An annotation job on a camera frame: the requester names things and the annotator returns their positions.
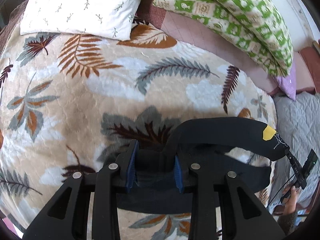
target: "person's arm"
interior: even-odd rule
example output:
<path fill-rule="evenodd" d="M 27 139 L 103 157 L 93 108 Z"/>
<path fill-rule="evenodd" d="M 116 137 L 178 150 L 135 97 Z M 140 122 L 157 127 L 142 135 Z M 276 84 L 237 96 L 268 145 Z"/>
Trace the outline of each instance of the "person's arm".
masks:
<path fill-rule="evenodd" d="M 283 193 L 286 193 L 289 187 L 286 187 Z M 283 215 L 279 217 L 278 224 L 284 231 L 285 235 L 292 233 L 295 229 L 295 221 L 297 219 L 296 205 L 299 197 L 299 189 L 295 186 L 291 188 L 291 196 L 289 200 L 285 203 L 285 208 Z"/>

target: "white pillow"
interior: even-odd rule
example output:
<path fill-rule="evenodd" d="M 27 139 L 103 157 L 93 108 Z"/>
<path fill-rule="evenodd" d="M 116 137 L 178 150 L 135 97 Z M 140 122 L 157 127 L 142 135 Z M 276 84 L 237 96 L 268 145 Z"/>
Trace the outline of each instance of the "white pillow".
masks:
<path fill-rule="evenodd" d="M 140 0 L 29 0 L 20 34 L 88 33 L 126 41 Z"/>

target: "black sleeve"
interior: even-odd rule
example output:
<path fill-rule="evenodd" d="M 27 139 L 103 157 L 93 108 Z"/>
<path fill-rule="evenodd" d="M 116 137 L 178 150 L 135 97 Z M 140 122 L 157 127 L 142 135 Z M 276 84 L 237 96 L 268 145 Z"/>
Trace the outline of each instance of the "black sleeve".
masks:
<path fill-rule="evenodd" d="M 297 211 L 295 211 L 292 214 L 282 215 L 279 217 L 278 224 L 282 228 L 286 236 L 294 231 L 297 216 L 298 213 Z"/>

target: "black cable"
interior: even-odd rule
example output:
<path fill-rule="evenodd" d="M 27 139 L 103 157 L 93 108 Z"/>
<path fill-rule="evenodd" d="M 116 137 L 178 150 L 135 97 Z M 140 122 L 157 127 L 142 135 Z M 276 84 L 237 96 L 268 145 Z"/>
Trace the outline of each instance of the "black cable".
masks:
<path fill-rule="evenodd" d="M 275 194 L 275 196 L 271 199 L 271 201 L 269 201 L 268 206 L 269 206 L 270 203 L 275 199 L 275 197 L 278 195 L 279 191 L 288 183 L 288 181 L 289 181 L 290 179 L 292 179 L 293 176 L 294 176 L 294 174 L 286 181 L 286 183 L 283 184 L 283 186 L 278 190 L 278 192 L 277 192 L 277 193 Z"/>

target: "green and white blanket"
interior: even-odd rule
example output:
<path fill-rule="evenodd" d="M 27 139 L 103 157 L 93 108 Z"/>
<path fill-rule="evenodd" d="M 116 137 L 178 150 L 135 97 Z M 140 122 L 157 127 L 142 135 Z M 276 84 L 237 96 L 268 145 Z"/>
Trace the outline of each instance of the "green and white blanket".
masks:
<path fill-rule="evenodd" d="M 154 0 L 153 4 L 197 19 L 245 51 L 267 73 L 290 73 L 291 38 L 271 0 Z"/>

